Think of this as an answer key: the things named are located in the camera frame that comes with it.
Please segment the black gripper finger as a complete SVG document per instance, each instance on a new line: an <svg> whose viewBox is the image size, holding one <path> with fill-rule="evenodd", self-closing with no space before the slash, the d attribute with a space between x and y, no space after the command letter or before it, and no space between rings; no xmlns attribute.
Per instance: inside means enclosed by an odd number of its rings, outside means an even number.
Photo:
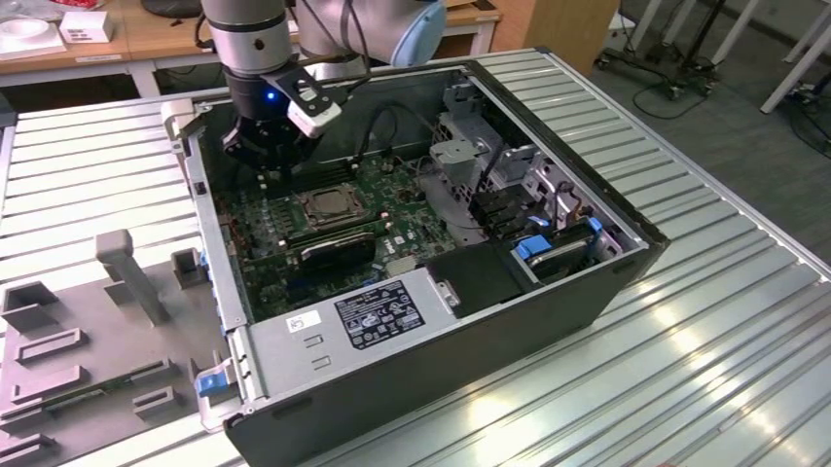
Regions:
<svg viewBox="0 0 831 467"><path fill-rule="evenodd" d="M236 126L221 138L224 154L257 172L273 170L269 132L259 126Z"/></svg>
<svg viewBox="0 0 831 467"><path fill-rule="evenodd" d="M275 150L281 182L292 180L295 167L307 160L313 143L300 131L291 130L280 136Z"/></svg>

